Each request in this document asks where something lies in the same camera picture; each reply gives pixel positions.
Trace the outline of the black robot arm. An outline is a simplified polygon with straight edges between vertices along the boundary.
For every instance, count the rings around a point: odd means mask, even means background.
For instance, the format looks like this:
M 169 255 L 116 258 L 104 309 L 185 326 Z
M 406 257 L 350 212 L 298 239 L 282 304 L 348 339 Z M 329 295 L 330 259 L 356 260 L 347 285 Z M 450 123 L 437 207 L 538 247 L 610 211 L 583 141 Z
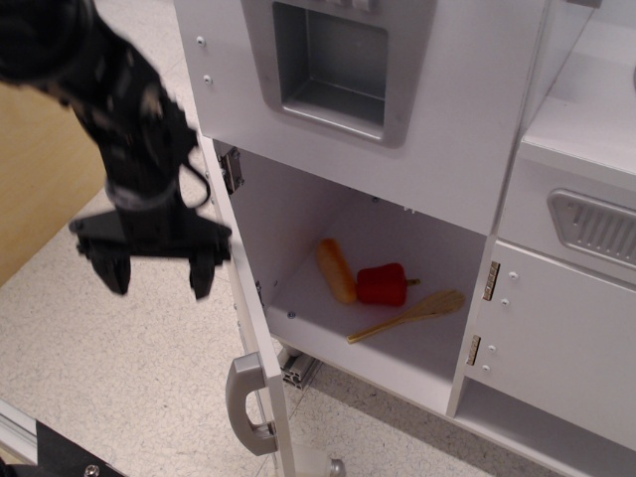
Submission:
M 127 292 L 134 256 L 183 258 L 206 298 L 230 255 L 229 228 L 182 198 L 196 131 L 154 67 L 90 1 L 5 1 L 1 79 L 70 108 L 97 145 L 111 211 L 77 219 L 78 249 L 114 293 Z

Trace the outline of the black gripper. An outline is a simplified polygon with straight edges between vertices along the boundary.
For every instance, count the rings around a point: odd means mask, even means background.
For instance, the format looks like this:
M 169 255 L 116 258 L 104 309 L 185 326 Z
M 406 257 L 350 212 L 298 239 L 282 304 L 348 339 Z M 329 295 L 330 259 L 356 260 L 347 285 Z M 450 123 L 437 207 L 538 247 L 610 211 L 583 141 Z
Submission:
M 200 216 L 178 195 L 146 210 L 115 208 L 73 220 L 78 250 L 113 293 L 125 295 L 133 256 L 182 258 L 197 300 L 209 296 L 215 268 L 230 259 L 231 229 Z

